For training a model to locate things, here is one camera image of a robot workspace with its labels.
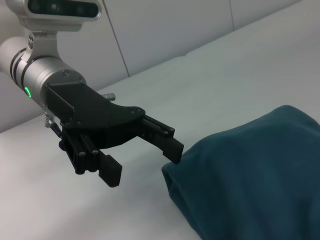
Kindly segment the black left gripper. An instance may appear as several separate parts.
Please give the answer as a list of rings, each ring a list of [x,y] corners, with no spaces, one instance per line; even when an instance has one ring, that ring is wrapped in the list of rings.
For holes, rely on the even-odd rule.
[[[119,186],[122,165],[100,149],[122,145],[137,134],[172,163],[181,161],[184,145],[174,138],[175,129],[140,107],[114,104],[84,83],[51,84],[45,96],[48,109],[64,127],[59,147],[77,175],[98,172],[109,187]]]

